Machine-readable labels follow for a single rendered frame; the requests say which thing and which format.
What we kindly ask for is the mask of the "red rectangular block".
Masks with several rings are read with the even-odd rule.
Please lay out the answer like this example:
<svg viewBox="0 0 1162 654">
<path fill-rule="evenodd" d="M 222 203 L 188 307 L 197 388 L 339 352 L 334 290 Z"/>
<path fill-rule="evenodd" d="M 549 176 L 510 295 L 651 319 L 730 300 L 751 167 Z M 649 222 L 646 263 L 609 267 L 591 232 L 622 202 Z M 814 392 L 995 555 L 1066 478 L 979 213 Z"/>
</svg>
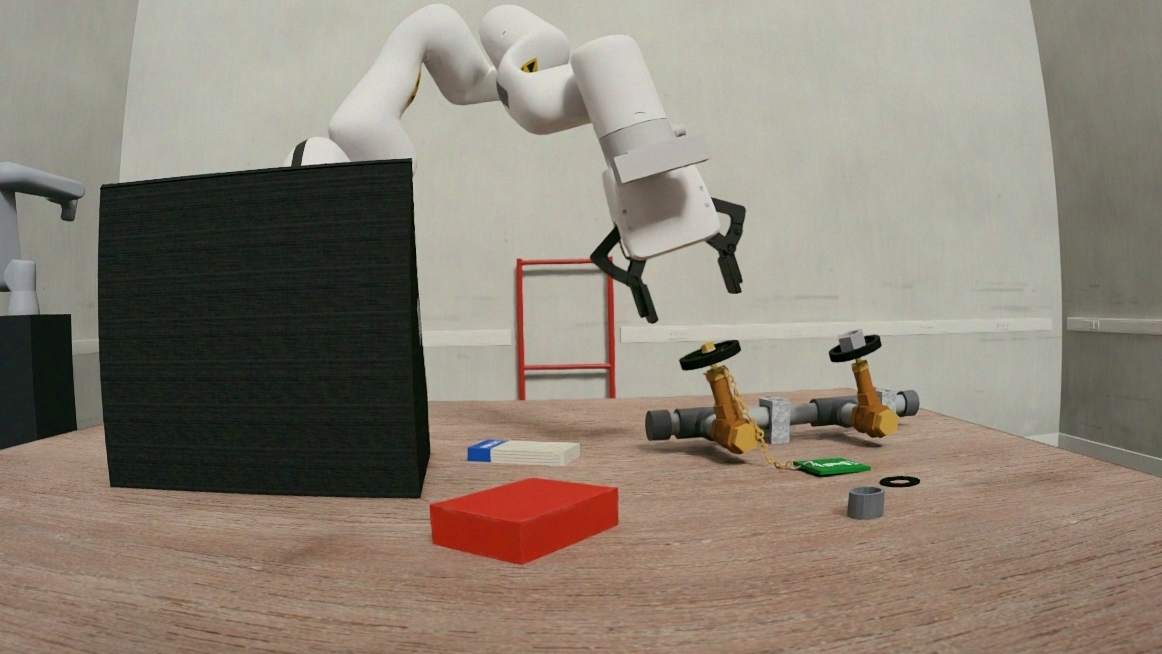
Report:
<svg viewBox="0 0 1162 654">
<path fill-rule="evenodd" d="M 526 565 L 618 525 L 618 488 L 528 477 L 430 504 L 432 542 Z"/>
</svg>

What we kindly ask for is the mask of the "green tag with gold chain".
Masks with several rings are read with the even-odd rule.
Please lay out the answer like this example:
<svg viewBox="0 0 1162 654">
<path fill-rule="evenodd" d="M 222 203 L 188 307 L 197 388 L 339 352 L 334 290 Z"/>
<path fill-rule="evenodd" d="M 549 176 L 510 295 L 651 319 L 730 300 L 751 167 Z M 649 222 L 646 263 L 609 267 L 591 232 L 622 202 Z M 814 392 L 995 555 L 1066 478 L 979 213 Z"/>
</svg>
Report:
<svg viewBox="0 0 1162 654">
<path fill-rule="evenodd" d="M 722 367 L 724 367 L 724 368 L 722 368 Z M 727 367 L 725 367 L 725 365 L 722 365 L 722 366 L 719 366 L 719 367 L 718 367 L 718 369 L 719 369 L 719 368 L 722 368 L 720 371 L 724 371 L 724 373 L 725 373 L 726 375 L 729 375 L 729 373 L 730 373 L 730 372 L 729 372 L 729 373 L 726 373 L 726 371 L 729 371 L 729 368 L 727 368 Z M 725 371 L 725 369 L 726 369 L 726 371 Z M 703 373 L 703 375 L 712 375 L 712 374 L 715 374 L 715 373 L 718 373 L 718 372 L 720 372 L 720 371 L 715 371 L 713 373 L 708 373 L 708 372 L 710 372 L 710 371 L 711 371 L 711 369 L 706 371 L 705 373 Z M 729 380 L 729 378 L 732 378 L 732 380 Z M 763 441 L 763 439 L 762 439 L 762 438 L 763 438 L 763 431 L 762 431 L 762 430 L 760 430 L 760 427 L 758 427 L 758 426 L 756 426 L 756 419 L 754 419 L 754 418 L 751 418 L 751 416 L 749 416 L 749 408 L 748 408 L 748 407 L 744 407 L 744 404 L 743 404 L 743 395 L 741 395 L 741 394 L 739 394 L 739 391 L 738 391 L 738 390 L 736 389 L 736 387 L 737 387 L 737 383 L 736 383 L 736 381 L 734 381 L 734 378 L 733 378 L 732 375 L 729 375 L 729 376 L 727 376 L 727 380 L 729 380 L 729 385 L 730 385 L 730 387 L 731 387 L 731 388 L 734 388 L 734 394 L 736 394 L 736 391 L 737 391 L 737 394 L 736 394 L 736 401 L 737 401 L 737 402 L 740 402 L 740 407 L 741 407 L 741 412 L 743 412 L 743 410 L 744 410 L 745 408 L 747 409 L 747 412 L 746 412 L 746 414 L 747 414 L 747 416 L 748 416 L 748 418 L 749 418 L 749 425 L 752 425 L 752 426 L 755 426 L 755 430 L 756 430 L 756 437 L 758 437 L 759 439 L 761 439 L 761 440 L 760 440 L 760 441 L 761 441 L 761 448 L 760 448 L 760 450 L 761 450 L 762 452 L 765 452 L 765 457 L 766 457 L 766 461 L 767 461 L 767 463 L 774 463 L 774 466 L 775 466 L 776 468 L 781 468 L 781 467 L 786 466 L 787 468 L 791 468 L 792 470 L 797 470 L 797 469 L 799 469 L 799 468 L 803 468 L 803 469 L 805 469 L 805 470 L 810 470 L 810 472 L 815 472 L 815 473 L 817 473 L 817 474 L 819 474 L 819 475 L 826 475 L 826 474 L 838 474 L 838 473 L 849 473 L 849 472 L 861 472 L 861 470 L 871 470 L 871 467 L 870 467 L 870 466 L 867 466 L 867 465 L 865 465 L 865 463 L 858 463 L 858 462 L 854 462 L 854 461 L 851 461 L 851 460 L 847 460 L 847 459 L 844 459 L 844 458 L 831 458 L 831 459 L 817 459 L 817 460 L 802 460 L 802 461 L 794 461 L 794 460 L 791 460 L 791 461 L 790 461 L 790 460 L 788 460 L 788 461 L 787 461 L 786 463 L 783 463 L 783 465 L 782 465 L 782 463 L 780 463 L 779 461 L 775 461 L 775 462 L 774 462 L 774 459 L 773 459 L 772 457 L 768 457 L 768 454 L 767 454 L 767 451 L 768 451 L 768 446 L 767 446 L 767 445 L 765 444 L 765 441 Z M 736 386 L 732 386 L 732 385 L 731 385 L 731 383 L 733 383 L 733 382 L 736 383 Z M 738 398 L 737 398 L 738 396 L 740 396 L 741 398 L 740 398 L 740 400 L 738 400 Z M 744 414 L 744 415 L 746 415 L 745 412 L 743 412 L 743 414 Z M 754 425 L 753 425 L 753 424 L 751 424 L 751 422 L 752 422 L 752 421 L 755 421 L 755 424 L 754 424 Z M 762 433 L 762 436 L 761 436 L 761 437 L 759 437 L 759 434 L 758 434 L 758 433 Z M 762 443 L 762 441 L 763 441 L 763 443 Z M 763 451 L 763 450 L 762 450 L 762 447 L 765 447 L 765 446 L 766 446 L 766 450 Z M 769 459 L 772 459 L 772 462 L 769 461 Z M 808 462 L 806 462 L 806 461 L 808 461 Z M 789 463 L 789 462 L 790 462 L 790 467 L 788 466 L 788 463 Z M 805 462 L 806 462 L 806 463 L 805 463 Z M 779 463 L 779 466 L 777 466 L 776 463 Z M 797 466 L 797 467 L 796 467 L 796 468 L 792 468 L 792 465 L 794 465 L 794 466 Z"/>
</svg>

